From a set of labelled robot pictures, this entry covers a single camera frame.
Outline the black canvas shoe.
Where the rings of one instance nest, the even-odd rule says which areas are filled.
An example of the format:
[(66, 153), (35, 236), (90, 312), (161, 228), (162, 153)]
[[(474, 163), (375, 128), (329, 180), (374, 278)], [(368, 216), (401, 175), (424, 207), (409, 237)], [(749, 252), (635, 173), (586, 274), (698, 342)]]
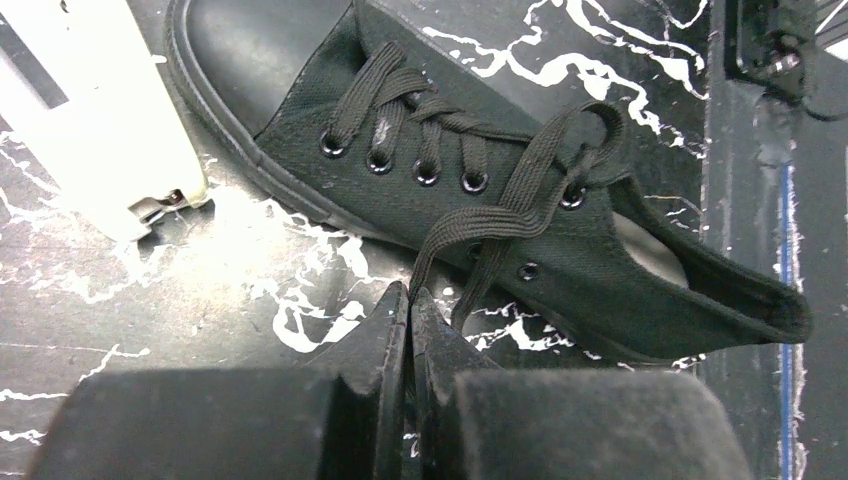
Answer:
[(799, 344), (805, 298), (687, 237), (638, 190), (603, 101), (527, 115), (376, 1), (174, 1), (168, 62), (243, 173), (325, 223), (467, 275), (607, 358)]

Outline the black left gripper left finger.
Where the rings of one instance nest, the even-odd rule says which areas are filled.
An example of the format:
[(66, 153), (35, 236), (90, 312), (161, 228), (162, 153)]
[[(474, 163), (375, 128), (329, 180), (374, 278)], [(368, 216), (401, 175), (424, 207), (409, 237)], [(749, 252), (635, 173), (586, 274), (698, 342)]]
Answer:
[(408, 293), (296, 367), (101, 374), (64, 401), (30, 479), (397, 479)]

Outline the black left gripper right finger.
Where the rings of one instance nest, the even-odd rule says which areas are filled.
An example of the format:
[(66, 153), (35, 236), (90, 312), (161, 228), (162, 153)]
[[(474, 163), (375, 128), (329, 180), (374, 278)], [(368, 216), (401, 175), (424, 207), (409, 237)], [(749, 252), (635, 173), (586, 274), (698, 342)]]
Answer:
[(426, 479), (748, 479), (721, 402), (689, 374), (505, 369), (410, 302)]

